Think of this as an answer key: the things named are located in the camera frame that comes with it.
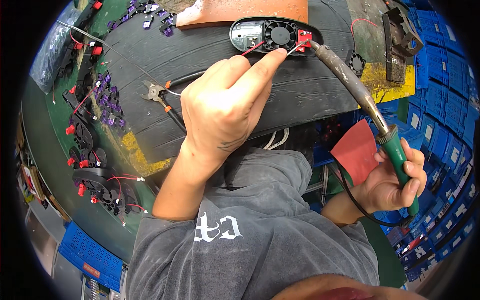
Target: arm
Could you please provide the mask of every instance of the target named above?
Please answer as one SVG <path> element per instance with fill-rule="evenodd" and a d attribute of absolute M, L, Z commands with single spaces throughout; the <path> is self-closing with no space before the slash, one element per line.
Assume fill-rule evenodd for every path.
<path fill-rule="evenodd" d="M 427 174 L 423 171 L 425 156 L 411 149 L 407 141 L 401 142 L 407 160 L 403 167 L 412 179 L 401 190 L 392 163 L 383 150 L 375 154 L 381 163 L 368 175 L 364 183 L 350 189 L 353 197 L 369 214 L 376 211 L 392 211 L 412 205 L 415 195 L 420 196 L 427 184 Z M 339 227 L 355 223 L 363 213 L 358 210 L 347 192 L 333 197 L 323 208 L 322 215 Z"/>
<path fill-rule="evenodd" d="M 187 136 L 155 200 L 153 216 L 195 218 L 206 181 L 252 133 L 286 57 L 281 48 L 252 67 L 242 56 L 219 61 L 182 92 Z"/>

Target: red circuit board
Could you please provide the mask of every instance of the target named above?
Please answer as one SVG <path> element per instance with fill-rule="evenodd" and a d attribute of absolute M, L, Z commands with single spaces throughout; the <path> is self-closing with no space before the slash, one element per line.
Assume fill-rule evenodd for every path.
<path fill-rule="evenodd" d="M 307 39 L 312 39 L 312 33 L 299 29 L 299 41 L 297 42 L 297 45 L 301 42 L 306 41 Z M 305 47 L 311 48 L 312 46 L 310 45 L 310 43 L 307 43 L 302 47 L 298 47 L 297 52 L 305 52 Z"/>

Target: plastic bag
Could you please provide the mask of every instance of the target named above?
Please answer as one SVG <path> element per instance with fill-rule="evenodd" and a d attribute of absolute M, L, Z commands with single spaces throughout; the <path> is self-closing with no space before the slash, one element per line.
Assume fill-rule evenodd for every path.
<path fill-rule="evenodd" d="M 72 1 L 57 19 L 68 25 L 73 25 L 81 13 L 82 11 L 76 9 Z M 55 22 L 36 54 L 30 69 L 30 76 L 45 94 L 48 94 L 52 89 L 53 82 L 67 51 L 67 47 L 65 47 L 67 38 L 70 39 L 70 28 Z"/>

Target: white rope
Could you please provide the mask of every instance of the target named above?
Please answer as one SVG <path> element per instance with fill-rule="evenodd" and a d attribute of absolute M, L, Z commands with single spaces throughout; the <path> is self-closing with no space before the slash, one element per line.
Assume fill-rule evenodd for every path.
<path fill-rule="evenodd" d="M 272 134 L 272 138 L 270 139 L 270 141 L 268 142 L 267 146 L 264 147 L 265 150 L 268 150 L 268 147 L 270 147 L 275 139 L 275 136 L 276 136 L 276 131 Z"/>
<path fill-rule="evenodd" d="M 266 149 L 267 149 L 267 150 L 273 150 L 273 149 L 277 148 L 278 146 L 281 146 L 281 145 L 285 144 L 285 142 L 287 141 L 289 135 L 290 135 L 290 128 L 285 128 L 285 129 L 283 130 L 283 139 L 282 139 L 280 142 L 276 143 L 275 145 L 272 145 L 272 146 L 270 146 L 270 147 L 267 147 Z"/>

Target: hand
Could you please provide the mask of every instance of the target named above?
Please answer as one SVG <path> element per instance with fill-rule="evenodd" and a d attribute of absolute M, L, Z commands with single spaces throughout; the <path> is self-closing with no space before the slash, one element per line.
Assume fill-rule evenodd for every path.
<path fill-rule="evenodd" d="M 420 196 L 425 189 L 427 183 L 427 174 L 423 171 L 425 156 L 422 152 L 411 149 L 404 138 L 400 143 L 407 157 L 403 169 L 411 179 L 401 190 L 392 163 L 385 151 L 381 149 L 375 153 L 374 158 L 380 165 L 373 169 L 367 180 L 361 184 L 362 196 L 357 199 L 370 214 L 376 211 L 391 211 L 409 207 L 415 196 Z"/>
<path fill-rule="evenodd" d="M 250 136 L 272 89 L 285 49 L 250 66 L 243 56 L 221 60 L 181 94 L 187 137 L 182 151 L 220 166 Z"/>

